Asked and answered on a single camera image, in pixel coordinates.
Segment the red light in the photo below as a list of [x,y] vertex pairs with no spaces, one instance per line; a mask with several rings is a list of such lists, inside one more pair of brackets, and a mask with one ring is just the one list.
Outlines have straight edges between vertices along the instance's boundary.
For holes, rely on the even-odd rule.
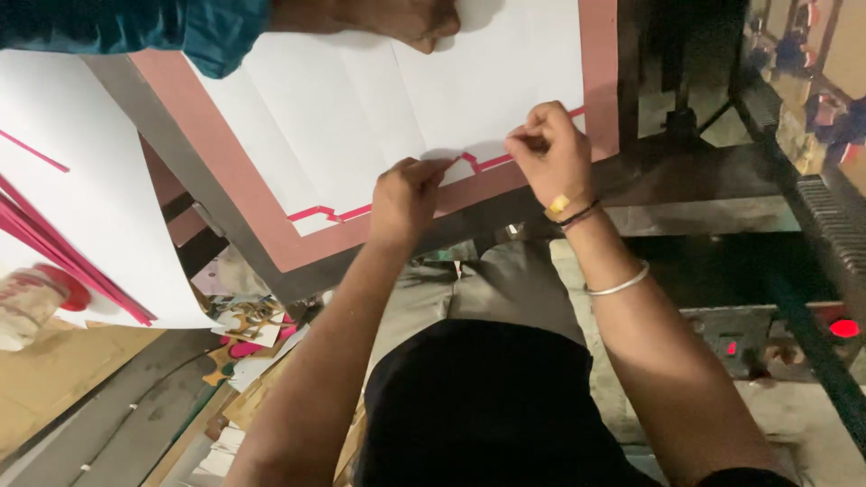
[[836,320],[830,325],[830,331],[840,338],[851,338],[860,334],[860,326],[854,320]]

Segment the pink border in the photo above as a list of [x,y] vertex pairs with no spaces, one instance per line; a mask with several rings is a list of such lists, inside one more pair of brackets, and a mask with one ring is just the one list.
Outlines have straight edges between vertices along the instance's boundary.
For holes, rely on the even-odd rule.
[[[586,132],[593,142],[593,160],[619,149],[617,117],[617,6],[615,2],[578,0],[584,63]],[[345,221],[301,237],[268,189],[261,174],[232,133],[192,68],[178,52],[146,50],[130,55],[202,161],[237,206],[249,227],[281,272],[289,272],[366,240],[367,207],[330,217]],[[437,216],[526,185],[515,164],[503,164],[457,181],[441,190]]]

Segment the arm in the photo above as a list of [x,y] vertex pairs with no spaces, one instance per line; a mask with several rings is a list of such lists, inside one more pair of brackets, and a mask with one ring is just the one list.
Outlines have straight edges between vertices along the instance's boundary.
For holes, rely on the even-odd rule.
[[460,30],[455,0],[0,0],[0,49],[119,54],[182,49],[223,78],[265,31],[363,30],[430,54]]
[[253,420],[226,486],[333,483],[385,304],[433,217],[450,162],[406,159],[379,178],[370,238],[291,353],[291,367]]
[[[544,153],[530,146],[544,147]],[[586,208],[591,190],[588,139],[558,103],[536,107],[506,147],[547,207],[574,195],[562,218]],[[590,289],[610,289],[641,270],[603,211],[566,228]],[[592,310],[626,396],[673,485],[696,485],[714,471],[753,467],[784,473],[727,372],[648,276]]]

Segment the teal sleeve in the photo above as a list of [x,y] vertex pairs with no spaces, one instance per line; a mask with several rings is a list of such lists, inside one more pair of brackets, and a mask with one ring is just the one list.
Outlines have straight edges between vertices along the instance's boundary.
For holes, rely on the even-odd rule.
[[269,18],[269,0],[0,0],[0,49],[177,49],[203,75],[223,78],[241,65]]

